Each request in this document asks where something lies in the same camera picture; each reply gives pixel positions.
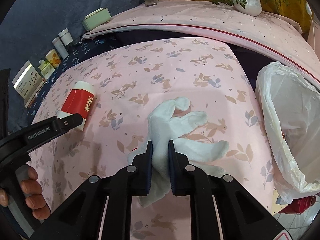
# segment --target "pink bedsheet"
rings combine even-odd
[[[253,17],[206,1],[160,0],[115,15],[83,38],[135,29],[188,33],[251,49],[297,68],[320,90],[320,62],[313,49],[292,25],[268,14]]]
[[[181,96],[190,99],[190,110],[206,111],[209,117],[188,138],[227,140],[227,155],[213,164],[271,210],[272,159],[262,114],[228,45],[208,38],[175,38],[101,54],[58,78],[34,122],[55,115],[78,80],[93,84],[98,95],[84,132],[72,130],[30,154],[52,210],[89,176],[111,176],[126,166],[128,153],[146,138],[148,114],[161,102]],[[191,239],[188,200],[169,193],[144,209],[134,197],[132,239]]]

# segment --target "white jar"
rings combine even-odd
[[[240,5],[240,3],[236,3],[235,0],[233,0],[233,3],[239,12],[242,12],[251,16],[258,16],[262,12],[260,0],[246,0],[246,1],[247,1],[247,4],[245,4],[245,9]]]
[[[66,57],[69,56],[69,53],[67,52],[66,48],[64,47],[64,45],[62,44],[61,40],[59,39],[59,37],[56,37],[53,41],[52,44],[54,45],[54,47],[56,48],[57,52],[60,54],[60,56],[62,57],[62,59],[65,59]]]
[[[71,43],[73,41],[73,38],[71,37],[71,34],[70,34],[68,28],[66,28],[62,32],[60,32],[59,37],[65,46],[67,46],[69,43]]]

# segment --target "finger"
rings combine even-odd
[[[46,202],[42,195],[32,195],[26,197],[26,204],[31,209],[39,209],[43,208],[46,205]]]
[[[42,193],[42,187],[36,180],[23,180],[21,183],[21,189],[25,194],[39,195]]]
[[[50,216],[51,211],[48,205],[45,205],[43,208],[34,210],[32,214],[36,219],[42,220],[47,219]]]
[[[0,188],[0,205],[3,207],[9,205],[8,195],[2,188]]]
[[[38,173],[33,167],[28,168],[28,176],[30,179],[37,180],[38,179]]]

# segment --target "white cable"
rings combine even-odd
[[[313,50],[315,50],[316,49],[315,27],[313,25],[312,11],[311,11],[310,5],[308,3],[306,3],[306,10],[307,10],[308,15],[310,15],[310,18],[311,18],[312,30],[313,30]]]

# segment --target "white cloth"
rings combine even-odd
[[[190,100],[186,97],[167,100],[157,106],[148,116],[149,127],[146,141],[128,156],[128,163],[132,164],[134,157],[144,153],[147,149],[148,141],[152,141],[153,169],[151,189],[148,196],[140,197],[140,204],[143,207],[147,207],[163,198],[171,189],[168,166],[169,140],[173,140],[177,152],[185,154],[190,163],[202,168],[207,174],[217,177],[225,174],[225,171],[221,167],[206,165],[204,162],[212,162],[223,157],[229,149],[227,141],[209,144],[179,138],[208,121],[207,113],[200,111],[193,111],[182,117],[172,117],[175,109],[186,111],[189,109],[189,106]]]

